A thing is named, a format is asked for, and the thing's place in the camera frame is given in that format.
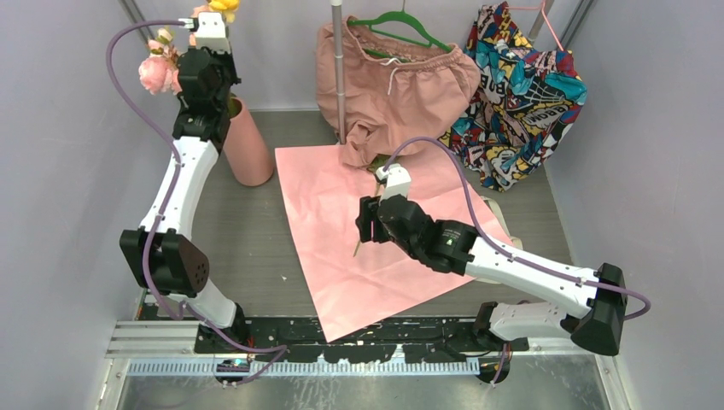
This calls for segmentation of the pink rose stem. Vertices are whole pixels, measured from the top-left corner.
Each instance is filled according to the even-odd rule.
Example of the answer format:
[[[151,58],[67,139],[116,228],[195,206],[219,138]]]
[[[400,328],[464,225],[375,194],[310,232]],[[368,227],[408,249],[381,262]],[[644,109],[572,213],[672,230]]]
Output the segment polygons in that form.
[[[151,95],[165,92],[177,95],[181,91],[178,82],[180,54],[173,40],[172,31],[163,27],[147,42],[149,56],[140,63],[138,75],[141,86]]]

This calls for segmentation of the yellow rose stem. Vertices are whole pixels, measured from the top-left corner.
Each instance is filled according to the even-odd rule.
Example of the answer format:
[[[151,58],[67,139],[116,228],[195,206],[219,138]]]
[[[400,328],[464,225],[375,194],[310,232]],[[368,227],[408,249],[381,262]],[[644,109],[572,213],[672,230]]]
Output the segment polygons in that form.
[[[208,0],[207,6],[213,12],[221,13],[227,23],[233,23],[236,12],[240,7],[240,0]]]

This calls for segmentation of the pink wrapping paper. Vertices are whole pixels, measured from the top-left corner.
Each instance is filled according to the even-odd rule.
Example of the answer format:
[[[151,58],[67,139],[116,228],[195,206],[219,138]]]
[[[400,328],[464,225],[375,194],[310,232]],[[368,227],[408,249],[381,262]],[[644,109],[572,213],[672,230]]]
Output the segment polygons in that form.
[[[337,145],[275,151],[289,228],[328,341],[397,313],[469,314],[518,297],[501,284],[434,272],[392,243],[359,243],[359,199],[376,181],[344,165],[341,152]]]

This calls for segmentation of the cream ribbon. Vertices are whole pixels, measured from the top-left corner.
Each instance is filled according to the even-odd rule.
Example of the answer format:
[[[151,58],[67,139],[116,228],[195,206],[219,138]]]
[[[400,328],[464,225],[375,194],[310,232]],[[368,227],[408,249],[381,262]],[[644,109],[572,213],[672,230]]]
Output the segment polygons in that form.
[[[486,203],[486,205],[489,207],[491,212],[493,213],[496,220],[499,222],[502,231],[507,235],[507,237],[511,240],[512,245],[517,249],[523,249],[523,242],[520,238],[512,236],[508,226],[505,221],[505,217],[503,215],[502,209],[500,205],[492,198],[489,198],[487,196],[483,196],[482,200]]]

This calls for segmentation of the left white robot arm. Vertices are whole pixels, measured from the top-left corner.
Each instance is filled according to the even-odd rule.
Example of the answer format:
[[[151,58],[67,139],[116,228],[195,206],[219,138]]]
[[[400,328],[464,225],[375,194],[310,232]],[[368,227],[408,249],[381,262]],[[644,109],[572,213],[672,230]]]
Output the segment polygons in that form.
[[[242,308],[210,279],[210,261],[191,241],[201,192],[223,148],[231,117],[231,87],[240,83],[230,51],[192,47],[178,60],[179,111],[171,132],[160,135],[171,157],[159,192],[120,248],[138,284],[172,319],[189,312],[207,340],[230,353],[246,347]]]

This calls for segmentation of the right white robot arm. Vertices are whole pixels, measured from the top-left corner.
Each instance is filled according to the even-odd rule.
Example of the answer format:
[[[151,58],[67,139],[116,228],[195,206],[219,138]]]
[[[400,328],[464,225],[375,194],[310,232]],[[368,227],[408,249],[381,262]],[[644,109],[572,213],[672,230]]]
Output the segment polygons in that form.
[[[627,288],[620,267],[565,265],[533,255],[456,220],[434,220],[403,196],[364,196],[355,220],[362,242],[393,243],[434,272],[521,290],[540,302],[482,304],[476,344],[493,351],[524,337],[567,337],[595,354],[620,352]]]

